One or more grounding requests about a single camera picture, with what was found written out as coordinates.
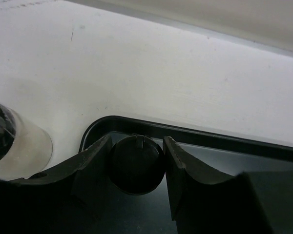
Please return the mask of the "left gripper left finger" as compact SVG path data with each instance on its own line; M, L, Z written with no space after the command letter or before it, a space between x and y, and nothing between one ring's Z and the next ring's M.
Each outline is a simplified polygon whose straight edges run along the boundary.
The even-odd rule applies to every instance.
M106 135L29 179L0 180L0 234L94 234L106 197Z

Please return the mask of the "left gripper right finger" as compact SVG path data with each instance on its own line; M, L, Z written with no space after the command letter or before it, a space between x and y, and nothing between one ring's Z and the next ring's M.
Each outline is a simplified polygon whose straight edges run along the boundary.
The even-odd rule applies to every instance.
M167 136L171 217L180 234L293 234L293 171L223 173Z

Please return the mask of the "small spice jar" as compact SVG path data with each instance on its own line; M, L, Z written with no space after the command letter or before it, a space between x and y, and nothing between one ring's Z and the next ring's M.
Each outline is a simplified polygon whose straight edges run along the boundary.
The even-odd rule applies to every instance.
M166 157L162 148L144 135L131 135L118 141L107 158L111 182L130 195L144 195L155 190L165 171Z

